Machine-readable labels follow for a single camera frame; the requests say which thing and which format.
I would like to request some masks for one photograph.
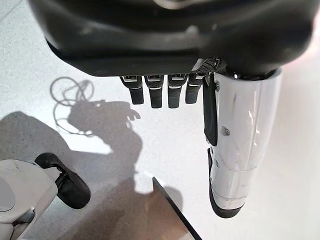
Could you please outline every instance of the black robotic finger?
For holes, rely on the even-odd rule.
[[[145,84],[149,88],[151,107],[153,109],[162,108],[162,86],[164,84],[164,75],[145,76]]]
[[[87,184],[73,171],[68,169],[53,153],[43,153],[35,161],[43,169],[56,167],[61,173],[55,181],[57,196],[70,208],[82,209],[91,198]]]
[[[141,76],[121,76],[120,77],[124,86],[126,86],[131,95],[133,105],[143,104],[144,100],[144,89],[142,85]]]
[[[187,78],[187,74],[168,75],[168,106],[170,109],[179,107],[181,88]]]
[[[185,90],[185,103],[195,104],[198,98],[198,92],[202,85],[202,79],[208,75],[207,73],[191,73],[189,74],[188,83]]]

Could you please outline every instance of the black edge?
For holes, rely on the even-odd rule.
[[[171,205],[171,207],[173,208],[175,213],[178,215],[180,220],[183,222],[185,227],[189,230],[189,232],[191,233],[193,238],[195,240],[202,240],[202,238],[199,236],[199,234],[196,232],[196,230],[191,226],[191,224],[188,222],[186,217],[182,214],[182,212],[179,210],[179,208],[177,207],[175,202],[171,199],[171,197],[168,195],[166,190],[164,190],[164,188],[161,186],[161,184],[158,182],[158,180],[155,177],[153,177],[152,182],[160,190],[160,192],[166,198],[166,200],[169,202],[169,204]]]

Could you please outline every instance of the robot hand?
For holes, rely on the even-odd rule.
[[[88,186],[57,156],[44,153],[35,163],[0,161],[0,240],[22,239],[56,195],[74,209],[90,200]]]

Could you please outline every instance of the white floor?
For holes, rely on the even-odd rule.
[[[119,79],[92,77],[59,60],[25,0],[0,0],[0,159],[31,162],[56,153],[92,192],[82,210],[56,198],[26,239],[130,239],[126,233],[139,225],[135,206],[151,191],[153,176],[204,240],[320,239],[319,69],[317,28],[308,51],[284,67],[272,137],[246,204],[236,217],[221,219],[209,201],[201,94],[195,105],[168,109],[164,97],[162,109],[151,109],[145,89],[145,104],[133,106]],[[50,86],[61,77],[54,97],[62,100],[74,85],[68,77],[87,84],[87,99],[94,87],[91,102],[76,103],[73,88],[65,93],[69,106],[57,105]],[[69,131],[94,136],[59,129],[53,113]]]

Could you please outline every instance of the white plastic shell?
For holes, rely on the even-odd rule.
[[[265,80],[247,81],[215,74],[217,146],[211,146],[210,181],[215,203],[241,207],[266,153],[281,87],[282,70]]]

